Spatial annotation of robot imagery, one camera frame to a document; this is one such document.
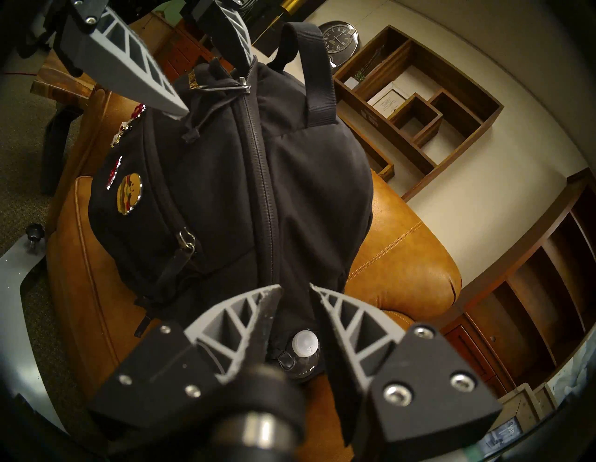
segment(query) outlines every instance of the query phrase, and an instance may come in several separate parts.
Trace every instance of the clock face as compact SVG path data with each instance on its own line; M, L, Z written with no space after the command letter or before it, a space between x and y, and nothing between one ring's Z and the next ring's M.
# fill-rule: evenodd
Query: clock face
M356 29L343 24L336 24L329 27L323 32L323 40L325 40L327 52L332 54L345 50L354 40L355 33Z

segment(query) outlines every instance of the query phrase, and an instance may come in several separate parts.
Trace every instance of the shelf compartment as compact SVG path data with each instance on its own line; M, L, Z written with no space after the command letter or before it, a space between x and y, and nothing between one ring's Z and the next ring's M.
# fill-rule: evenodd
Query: shelf compartment
M373 171L380 176L383 181L387 182L393 178L395 174L394 164L389 160L374 144L369 140L366 135L360 133L348 120L344 120L344 123L352 131L354 137L358 140L364 152L367 154L368 164Z
M338 101L345 103L372 124L382 136L393 144L414 166L423 174L431 173L437 164L430 160L420 148L411 144L399 132L399 129L383 117L374 107L356 95L345 84L335 80L336 97Z
M354 88L356 95L368 101L392 83L412 63L412 40L404 42L394 53Z
M394 165L394 176L387 183L400 196L407 193L410 188L424 178L420 170L408 160L403 152L399 151L387 137L384 137L372 123L365 117L362 117L362 114L348 105L348 103L345 101L339 101L337 103L337 115L344 122L349 123L362 136L362 139L369 141L377 151L389 159L390 164Z
M554 361L547 344L530 315L503 283L474 307L467 315L482 333L490 347L507 369L516 385L536 367L543 369L545 362L554 369Z
M379 64L392 58L407 40L408 38L396 29L386 27L344 64L335 77L343 83L350 77L362 82L379 68Z
M546 239L542 248L563 280L586 332L591 325L586 324L584 317L590 317L586 316L586 311L596 301L596 261L571 213Z
M548 358L541 358L516 380L517 385L527 383L530 388L536 388L544 383L555 372L552 362Z
M412 65L461 101L479 121L494 120L501 112L502 105L497 100L424 45L413 43L410 55Z
M435 93L429 103L436 107L443 114L444 119L464 138L472 136L482 125L482 121L473 112L444 88Z
M509 276L507 283L530 315L554 364L567 357L567 342L583 337L581 319L569 292L542 247Z
M596 261L596 194L589 185L574 204L571 214L582 231L592 258Z
M439 131L442 114L414 93L388 118L405 137L421 148Z

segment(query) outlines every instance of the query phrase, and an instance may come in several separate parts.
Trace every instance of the bottle cap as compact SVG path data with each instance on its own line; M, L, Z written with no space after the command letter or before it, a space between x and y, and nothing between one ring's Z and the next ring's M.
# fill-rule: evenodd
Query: bottle cap
M292 348L297 356L309 358L319 348L319 339L310 330L301 330L292 339Z

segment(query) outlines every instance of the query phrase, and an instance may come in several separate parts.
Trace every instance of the wooden bookshelf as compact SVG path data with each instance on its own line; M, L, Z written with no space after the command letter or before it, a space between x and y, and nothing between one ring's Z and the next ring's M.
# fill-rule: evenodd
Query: wooden bookshelf
M438 90L427 99L416 92L401 95L406 101L384 117L368 101L412 66L430 78ZM347 85L350 78L352 83L355 83L354 79L359 82L353 88ZM499 101L460 70L392 26L383 29L344 64L334 75L334 84L337 101L344 101L359 114L358 117L362 116L372 124L379 136L393 144L423 175L402 196L405 201L462 155L488 130L503 109ZM361 144L363 139L366 140L365 151L369 155L380 152L378 146L349 123L348 114L340 111L338 114L349 124ZM433 160L424 146L440 133L443 123L460 136L452 150ZM387 161L389 163L384 165L373 159L371 164L373 169L387 168L383 176L385 181L390 180L394 172L393 164Z
M534 388L547 381L596 322L595 190L588 169L568 178L538 222L463 288L455 306L464 315L442 329L450 340L452 331L471 321L482 359L502 365L495 376L503 394L525 382ZM461 342L452 344L462 351ZM469 349L462 357L478 363L466 355Z

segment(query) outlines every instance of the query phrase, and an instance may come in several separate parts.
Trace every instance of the gold cylinder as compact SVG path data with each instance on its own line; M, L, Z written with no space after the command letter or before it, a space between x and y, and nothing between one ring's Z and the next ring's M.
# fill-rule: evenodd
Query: gold cylinder
M298 11L298 8L304 5L305 2L306 0L284 0L281 7L291 16Z

